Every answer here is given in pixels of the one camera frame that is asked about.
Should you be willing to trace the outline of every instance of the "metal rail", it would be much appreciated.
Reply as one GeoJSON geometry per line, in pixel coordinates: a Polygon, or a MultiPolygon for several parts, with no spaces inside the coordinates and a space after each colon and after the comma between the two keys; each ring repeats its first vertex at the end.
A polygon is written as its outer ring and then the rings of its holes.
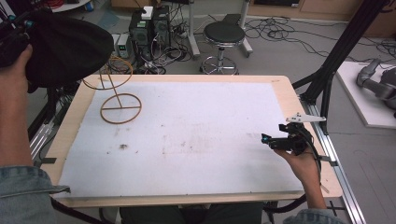
{"type": "MultiPolygon", "coordinates": [[[[306,102],[302,102],[302,105],[307,114],[320,117],[318,108],[315,105],[309,105],[306,102]]],[[[318,123],[313,122],[312,126],[327,156],[331,158],[331,161],[337,161],[338,163],[338,165],[334,166],[333,169],[343,190],[342,200],[345,204],[351,222],[355,224],[366,223],[358,201],[356,200],[353,193],[352,187],[350,187],[349,182],[347,181],[347,176],[344,172],[341,162],[338,159],[334,146],[332,145],[330,136],[323,132],[318,123]]]]}

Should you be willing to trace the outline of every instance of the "black camera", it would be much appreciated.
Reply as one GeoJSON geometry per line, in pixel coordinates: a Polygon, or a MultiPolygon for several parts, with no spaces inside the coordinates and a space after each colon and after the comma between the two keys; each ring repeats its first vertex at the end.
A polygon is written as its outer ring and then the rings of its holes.
{"type": "Polygon", "coordinates": [[[18,18],[8,16],[0,23],[0,67],[12,65],[29,44],[33,23],[27,20],[28,16],[28,13],[18,18]]]}

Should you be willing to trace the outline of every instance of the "stain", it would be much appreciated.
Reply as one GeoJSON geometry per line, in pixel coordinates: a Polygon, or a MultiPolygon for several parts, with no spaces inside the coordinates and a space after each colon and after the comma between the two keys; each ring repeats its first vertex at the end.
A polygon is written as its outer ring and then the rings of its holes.
{"type": "Polygon", "coordinates": [[[125,150],[125,149],[127,149],[128,148],[128,145],[125,145],[125,144],[121,144],[120,145],[120,149],[121,150],[125,150]]]}

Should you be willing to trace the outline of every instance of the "stool leg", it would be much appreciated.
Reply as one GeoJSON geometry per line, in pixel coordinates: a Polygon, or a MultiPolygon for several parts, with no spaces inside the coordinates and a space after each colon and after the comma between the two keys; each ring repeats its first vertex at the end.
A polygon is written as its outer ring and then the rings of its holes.
{"type": "Polygon", "coordinates": [[[219,53],[218,53],[218,67],[217,71],[221,71],[221,68],[223,67],[223,60],[224,60],[224,48],[219,48],[219,53]]]}

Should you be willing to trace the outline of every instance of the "person's arm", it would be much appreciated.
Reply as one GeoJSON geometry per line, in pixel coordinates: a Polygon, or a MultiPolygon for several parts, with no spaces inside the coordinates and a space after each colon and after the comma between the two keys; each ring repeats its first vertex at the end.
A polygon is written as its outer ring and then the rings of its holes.
{"type": "Polygon", "coordinates": [[[29,45],[14,64],[0,68],[0,167],[33,165],[27,133],[25,76],[32,51],[29,45]]]}
{"type": "Polygon", "coordinates": [[[298,156],[285,150],[275,150],[275,152],[288,162],[291,170],[303,184],[308,208],[326,209],[320,188],[317,163],[310,150],[298,156]]]}

